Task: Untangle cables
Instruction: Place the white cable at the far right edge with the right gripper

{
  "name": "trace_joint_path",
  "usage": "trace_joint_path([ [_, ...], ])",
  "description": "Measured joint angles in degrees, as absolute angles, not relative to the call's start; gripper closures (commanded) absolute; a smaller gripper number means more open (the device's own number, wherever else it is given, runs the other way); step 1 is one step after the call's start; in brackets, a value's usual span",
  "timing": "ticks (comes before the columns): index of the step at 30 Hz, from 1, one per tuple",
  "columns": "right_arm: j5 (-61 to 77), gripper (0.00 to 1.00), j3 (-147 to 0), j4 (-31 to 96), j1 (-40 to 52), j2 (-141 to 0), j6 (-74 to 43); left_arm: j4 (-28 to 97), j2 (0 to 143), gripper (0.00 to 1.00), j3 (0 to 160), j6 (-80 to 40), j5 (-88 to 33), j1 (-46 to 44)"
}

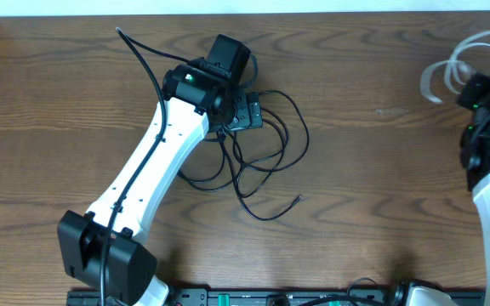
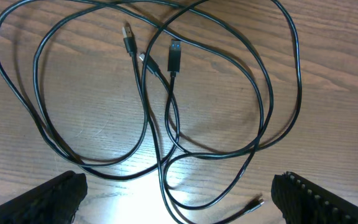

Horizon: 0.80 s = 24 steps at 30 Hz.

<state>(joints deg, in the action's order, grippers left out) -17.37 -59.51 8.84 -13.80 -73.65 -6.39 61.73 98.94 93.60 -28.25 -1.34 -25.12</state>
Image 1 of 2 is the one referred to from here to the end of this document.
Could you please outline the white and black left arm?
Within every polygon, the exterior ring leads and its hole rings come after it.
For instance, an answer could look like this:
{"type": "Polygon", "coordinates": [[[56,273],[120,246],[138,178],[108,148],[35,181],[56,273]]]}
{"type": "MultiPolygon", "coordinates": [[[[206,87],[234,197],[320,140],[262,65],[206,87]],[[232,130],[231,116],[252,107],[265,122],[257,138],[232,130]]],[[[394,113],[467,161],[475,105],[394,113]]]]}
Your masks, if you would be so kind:
{"type": "Polygon", "coordinates": [[[157,109],[145,135],[110,187],[80,214],[66,212],[57,235],[65,272],[99,293],[98,304],[162,305],[169,289],[145,248],[168,187],[208,133],[257,128],[259,101],[242,74],[256,59],[219,34],[207,57],[182,59],[154,82],[157,109]]]}

